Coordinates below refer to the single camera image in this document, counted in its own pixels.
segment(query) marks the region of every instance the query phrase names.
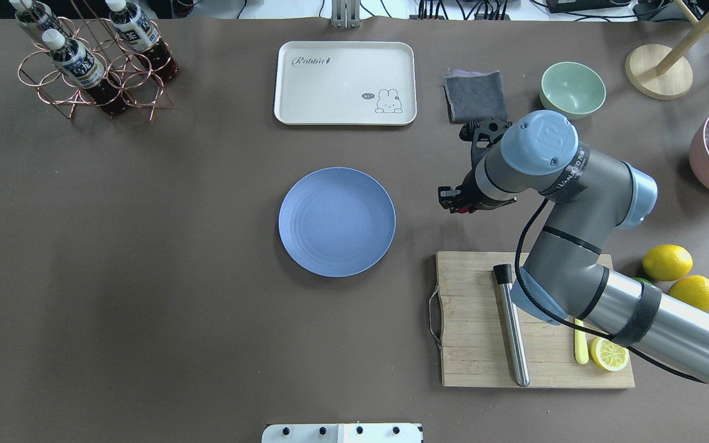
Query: white bracket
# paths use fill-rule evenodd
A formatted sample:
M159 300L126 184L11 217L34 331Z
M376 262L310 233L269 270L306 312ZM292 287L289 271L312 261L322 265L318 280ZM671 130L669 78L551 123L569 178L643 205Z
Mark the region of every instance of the white bracket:
M330 25L333 28L360 28L359 0L332 0Z
M262 443L422 443L423 425L417 423L337 423L270 425Z

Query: wooden cutting board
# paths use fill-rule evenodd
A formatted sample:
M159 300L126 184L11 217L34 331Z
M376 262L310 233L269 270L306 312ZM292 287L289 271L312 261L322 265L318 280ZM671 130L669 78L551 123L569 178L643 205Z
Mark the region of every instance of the wooden cutting board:
M524 263L526 254L521 255ZM442 306L442 384L517 388L510 378L497 307L493 266L513 263L511 252L436 253L436 277ZM611 256L598 263L611 268ZM530 388L634 387L630 362L618 372L574 359L574 330L549 325L518 310ZM587 334L589 344L592 336Z

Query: gray cloth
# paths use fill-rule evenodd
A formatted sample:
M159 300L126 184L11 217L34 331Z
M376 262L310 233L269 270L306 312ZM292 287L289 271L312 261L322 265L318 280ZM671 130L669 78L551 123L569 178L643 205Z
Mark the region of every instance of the gray cloth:
M507 120L502 74L454 71L445 77L445 96L451 123L497 118Z

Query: yellow knife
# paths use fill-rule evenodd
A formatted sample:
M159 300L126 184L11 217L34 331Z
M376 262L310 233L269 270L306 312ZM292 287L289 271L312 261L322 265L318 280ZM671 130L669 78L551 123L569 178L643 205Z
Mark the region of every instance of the yellow knife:
M574 324L584 326L582 320L574 319ZM574 356L579 364L587 364L590 361L590 356L587 353L587 337L580 330L574 330Z

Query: white bottle cap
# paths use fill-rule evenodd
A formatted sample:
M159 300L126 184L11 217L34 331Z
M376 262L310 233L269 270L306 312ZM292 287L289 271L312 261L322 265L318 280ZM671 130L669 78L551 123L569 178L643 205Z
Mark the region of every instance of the white bottle cap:
M120 12L127 5L126 0L106 0L106 4L113 12Z
M17 11L26 11L31 8L31 0L10 0L10 4Z
M42 42L46 43L48 49L57 50L64 47L65 36L62 36L56 29L49 29L42 34Z

